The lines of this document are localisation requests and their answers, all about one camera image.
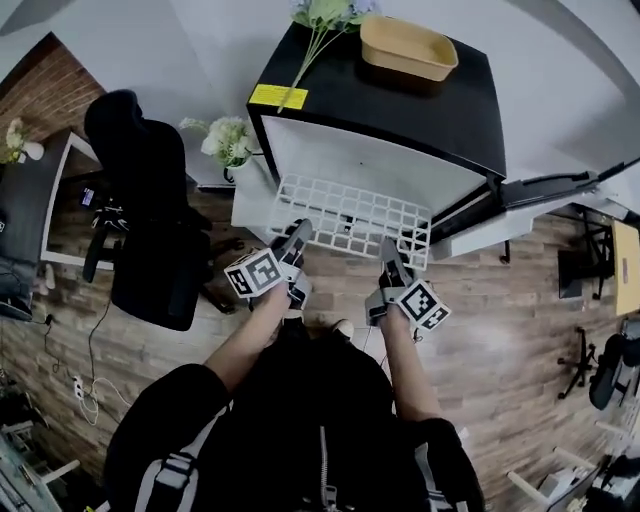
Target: brick wall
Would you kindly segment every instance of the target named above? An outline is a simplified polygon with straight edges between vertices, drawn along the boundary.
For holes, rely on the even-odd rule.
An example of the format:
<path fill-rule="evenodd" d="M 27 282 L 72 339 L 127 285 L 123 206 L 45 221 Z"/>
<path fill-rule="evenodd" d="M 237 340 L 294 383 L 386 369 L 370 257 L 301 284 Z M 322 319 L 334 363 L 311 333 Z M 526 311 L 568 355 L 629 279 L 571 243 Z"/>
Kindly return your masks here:
<path fill-rule="evenodd" d="M 104 90 L 53 34 L 40 41 L 0 84 L 0 161 L 5 134 L 21 117 L 27 138 L 42 141 L 62 128 L 84 136 L 84 114 Z"/>

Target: black office chair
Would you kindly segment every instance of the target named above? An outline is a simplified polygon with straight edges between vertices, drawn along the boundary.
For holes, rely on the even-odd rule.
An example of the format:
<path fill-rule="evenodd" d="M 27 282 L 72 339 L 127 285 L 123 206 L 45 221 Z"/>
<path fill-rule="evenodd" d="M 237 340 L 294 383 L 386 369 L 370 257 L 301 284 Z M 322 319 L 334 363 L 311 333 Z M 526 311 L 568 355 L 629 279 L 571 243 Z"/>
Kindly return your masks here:
<path fill-rule="evenodd" d="M 144 119 L 135 93 L 127 90 L 95 100 L 87 110 L 85 132 L 104 167 L 112 199 L 101 211 L 104 218 L 89 248 L 84 278 L 91 282 L 98 261 L 112 260 L 113 303 L 169 329 L 191 327 L 199 293 L 223 313 L 232 312 L 204 283 L 213 278 L 212 260 L 243 244 L 231 239 L 210 249 L 203 230 L 212 225 L 187 202 L 178 132 Z M 104 244 L 112 229 L 125 231 L 126 238 L 108 249 Z"/>
<path fill-rule="evenodd" d="M 569 387 L 564 393 L 558 394 L 559 400 L 564 400 L 578 385 L 584 387 L 588 372 L 594 369 L 591 361 L 596 363 L 596 374 L 591 377 L 589 387 L 589 400 L 596 409 L 604 410 L 617 389 L 623 396 L 626 394 L 629 385 L 619 382 L 623 365 L 634 368 L 640 366 L 640 341 L 629 339 L 622 334 L 614 334 L 605 345 L 604 352 L 596 360 L 593 344 L 587 346 L 586 333 L 581 327 L 576 328 L 580 334 L 581 351 L 580 361 L 568 362 L 564 358 L 558 359 L 559 365 L 570 366 L 576 369 Z"/>

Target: dish rack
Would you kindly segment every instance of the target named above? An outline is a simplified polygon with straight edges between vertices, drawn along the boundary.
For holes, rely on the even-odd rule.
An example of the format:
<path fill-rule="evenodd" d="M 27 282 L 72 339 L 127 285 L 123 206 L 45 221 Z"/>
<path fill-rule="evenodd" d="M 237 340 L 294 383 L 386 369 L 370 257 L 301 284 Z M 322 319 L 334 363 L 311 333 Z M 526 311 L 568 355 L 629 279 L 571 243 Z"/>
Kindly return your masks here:
<path fill-rule="evenodd" d="M 287 236 L 296 220 L 313 224 L 309 243 L 379 259 L 382 239 L 396 240 L 407 267 L 426 270 L 431 235 L 428 208 L 330 181 L 287 174 L 273 202 L 267 231 Z"/>

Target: zipper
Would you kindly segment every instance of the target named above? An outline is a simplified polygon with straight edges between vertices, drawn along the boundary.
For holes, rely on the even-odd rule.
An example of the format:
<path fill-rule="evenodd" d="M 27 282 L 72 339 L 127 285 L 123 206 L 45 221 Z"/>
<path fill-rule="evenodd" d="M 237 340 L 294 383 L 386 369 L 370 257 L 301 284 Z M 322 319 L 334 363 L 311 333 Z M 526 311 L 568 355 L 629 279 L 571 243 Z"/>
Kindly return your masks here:
<path fill-rule="evenodd" d="M 320 468 L 320 500 L 322 509 L 325 512 L 339 512 L 337 507 L 338 489 L 332 485 L 327 485 L 327 475 L 329 473 L 329 458 L 327 453 L 327 437 L 324 426 L 320 426 L 320 450 L 322 452 L 322 466 Z"/>

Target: vase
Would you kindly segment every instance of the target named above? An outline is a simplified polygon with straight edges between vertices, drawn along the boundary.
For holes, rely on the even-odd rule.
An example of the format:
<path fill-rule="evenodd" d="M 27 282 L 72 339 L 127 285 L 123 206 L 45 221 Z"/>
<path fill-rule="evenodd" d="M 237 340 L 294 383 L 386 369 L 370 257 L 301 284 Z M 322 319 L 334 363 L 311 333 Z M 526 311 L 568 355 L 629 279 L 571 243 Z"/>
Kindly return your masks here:
<path fill-rule="evenodd" d="M 38 142 L 25 142 L 22 149 L 32 160 L 40 160 L 44 155 L 44 146 Z"/>
<path fill-rule="evenodd" d="M 271 192 L 266 173 L 251 157 L 244 164 L 227 168 L 236 184 L 236 189 L 252 199 L 260 199 Z"/>

